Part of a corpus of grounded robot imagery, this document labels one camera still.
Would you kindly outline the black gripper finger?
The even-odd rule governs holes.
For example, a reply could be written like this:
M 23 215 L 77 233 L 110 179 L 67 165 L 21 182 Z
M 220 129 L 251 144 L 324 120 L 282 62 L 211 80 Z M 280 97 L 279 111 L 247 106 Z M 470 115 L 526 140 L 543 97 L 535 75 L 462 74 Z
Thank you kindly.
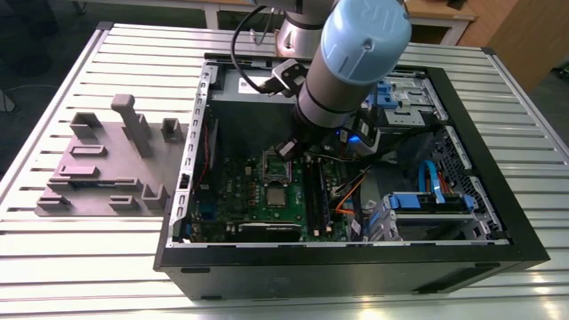
M 275 147 L 275 152 L 284 161 L 290 161 L 295 157 L 295 148 L 296 141 L 286 141 Z

